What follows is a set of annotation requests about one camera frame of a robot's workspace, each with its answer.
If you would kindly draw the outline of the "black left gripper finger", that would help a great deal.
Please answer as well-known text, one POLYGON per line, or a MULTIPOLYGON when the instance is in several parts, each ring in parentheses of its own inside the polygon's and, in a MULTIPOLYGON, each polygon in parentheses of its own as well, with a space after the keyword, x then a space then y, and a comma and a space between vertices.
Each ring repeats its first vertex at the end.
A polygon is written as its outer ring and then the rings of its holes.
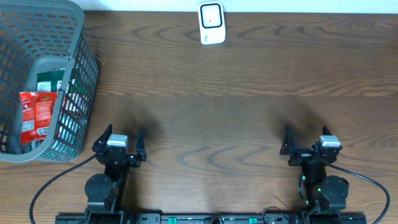
POLYGON ((107 141, 112 134, 112 130, 113 126, 109 124, 104 133, 96 140, 96 146, 107 145, 107 141))
POLYGON ((144 144, 144 131, 142 129, 139 130, 139 134, 137 137, 136 152, 137 152, 137 155, 140 155, 140 156, 146 155, 146 149, 145 149, 145 144, 144 144))

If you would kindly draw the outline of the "red snack bag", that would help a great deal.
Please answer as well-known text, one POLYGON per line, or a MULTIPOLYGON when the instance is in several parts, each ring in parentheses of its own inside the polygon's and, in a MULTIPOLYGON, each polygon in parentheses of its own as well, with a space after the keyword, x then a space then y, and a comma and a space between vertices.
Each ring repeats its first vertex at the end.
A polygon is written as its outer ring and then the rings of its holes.
POLYGON ((21 144, 46 138, 57 92, 20 92, 22 103, 21 144))

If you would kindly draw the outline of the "green 3M gloves package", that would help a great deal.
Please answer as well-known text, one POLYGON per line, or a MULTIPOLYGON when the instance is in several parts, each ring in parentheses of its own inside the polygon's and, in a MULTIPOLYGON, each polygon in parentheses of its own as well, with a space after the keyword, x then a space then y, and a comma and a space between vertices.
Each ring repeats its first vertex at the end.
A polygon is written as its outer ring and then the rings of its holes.
MULTIPOLYGON (((65 68, 53 69, 48 72, 40 72, 37 74, 37 91, 41 92, 56 92, 61 88, 63 75, 65 73, 65 68)), ((73 78, 72 84, 73 89, 67 87, 68 95, 75 103, 83 103, 83 100, 78 96, 77 91, 80 90, 81 86, 78 81, 73 78)))

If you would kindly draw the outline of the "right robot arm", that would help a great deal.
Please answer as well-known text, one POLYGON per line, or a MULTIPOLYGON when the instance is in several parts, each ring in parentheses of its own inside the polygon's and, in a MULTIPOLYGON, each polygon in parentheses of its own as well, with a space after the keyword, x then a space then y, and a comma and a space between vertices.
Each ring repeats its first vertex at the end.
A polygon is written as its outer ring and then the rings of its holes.
POLYGON ((326 126, 310 148, 296 146, 292 128, 286 127, 280 155, 289 156, 289 166, 301 167, 298 191, 307 203, 305 209, 290 216, 290 223, 343 223, 341 211, 346 208, 349 183, 326 174, 326 166, 336 161, 341 150, 340 141, 326 126))

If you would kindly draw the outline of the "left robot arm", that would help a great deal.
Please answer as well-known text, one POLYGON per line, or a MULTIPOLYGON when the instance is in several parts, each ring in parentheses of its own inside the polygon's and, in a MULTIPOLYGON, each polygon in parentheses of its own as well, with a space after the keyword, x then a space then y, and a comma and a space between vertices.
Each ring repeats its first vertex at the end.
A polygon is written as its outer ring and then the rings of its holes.
POLYGON ((92 147, 96 160, 104 165, 104 172, 91 176, 85 184, 86 224, 136 222, 134 214, 121 208, 121 200, 130 168, 140 167, 147 159, 144 132, 140 130, 137 136, 136 153, 128 154, 128 137, 113 134, 112 130, 109 125, 92 147))

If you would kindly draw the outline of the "white barcode scanner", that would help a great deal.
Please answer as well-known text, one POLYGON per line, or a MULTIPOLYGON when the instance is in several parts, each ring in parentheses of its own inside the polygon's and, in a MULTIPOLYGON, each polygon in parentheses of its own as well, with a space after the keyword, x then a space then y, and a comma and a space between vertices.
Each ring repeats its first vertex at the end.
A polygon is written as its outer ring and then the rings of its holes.
POLYGON ((226 39, 224 9, 218 1, 202 2, 198 7, 200 42, 203 45, 220 44, 226 39))

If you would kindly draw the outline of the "grey plastic mesh basket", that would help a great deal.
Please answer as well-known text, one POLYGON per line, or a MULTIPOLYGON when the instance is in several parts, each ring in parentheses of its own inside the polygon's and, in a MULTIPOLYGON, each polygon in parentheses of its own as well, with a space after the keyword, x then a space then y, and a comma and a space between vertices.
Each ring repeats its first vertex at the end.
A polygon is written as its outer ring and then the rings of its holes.
POLYGON ((84 33, 85 14, 72 1, 1 2, 1 160, 68 162, 83 149, 99 69, 84 33), (63 70, 45 139, 21 143, 22 92, 37 75, 63 70))

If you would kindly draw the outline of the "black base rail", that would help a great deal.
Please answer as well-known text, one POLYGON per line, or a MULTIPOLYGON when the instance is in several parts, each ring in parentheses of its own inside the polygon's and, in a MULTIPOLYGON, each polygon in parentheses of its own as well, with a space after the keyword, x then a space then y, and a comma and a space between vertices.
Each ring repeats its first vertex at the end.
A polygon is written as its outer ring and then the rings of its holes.
POLYGON ((299 217, 279 213, 260 215, 160 215, 158 213, 137 213, 122 219, 120 215, 105 215, 103 218, 93 215, 86 218, 83 215, 58 215, 56 224, 71 223, 129 223, 129 224, 283 224, 304 223, 299 217))

